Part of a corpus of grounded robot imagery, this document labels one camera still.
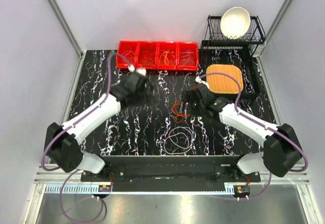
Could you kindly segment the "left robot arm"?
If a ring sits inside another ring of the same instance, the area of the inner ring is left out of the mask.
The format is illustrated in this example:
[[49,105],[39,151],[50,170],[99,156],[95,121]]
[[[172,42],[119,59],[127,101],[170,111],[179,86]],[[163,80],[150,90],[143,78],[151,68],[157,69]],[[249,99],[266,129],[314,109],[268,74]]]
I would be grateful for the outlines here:
[[98,181],[105,181],[111,165],[101,156],[81,150],[86,137],[109,118],[134,106],[152,105],[154,86],[145,69],[129,73],[120,83],[109,86],[95,103],[73,119],[48,126],[43,156],[49,157],[58,169],[91,172]]

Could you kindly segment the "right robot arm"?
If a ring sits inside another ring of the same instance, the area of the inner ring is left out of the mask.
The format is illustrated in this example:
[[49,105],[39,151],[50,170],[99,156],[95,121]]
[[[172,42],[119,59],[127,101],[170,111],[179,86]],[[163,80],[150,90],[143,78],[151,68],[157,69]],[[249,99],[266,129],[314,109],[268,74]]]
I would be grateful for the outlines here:
[[207,117],[231,126],[257,142],[262,152],[242,155],[231,168],[231,177],[243,181],[253,172],[269,171],[277,177],[294,172],[300,159],[306,159],[295,130],[289,124],[263,121],[237,107],[237,104],[212,93],[199,83],[185,90],[180,109],[190,115]]

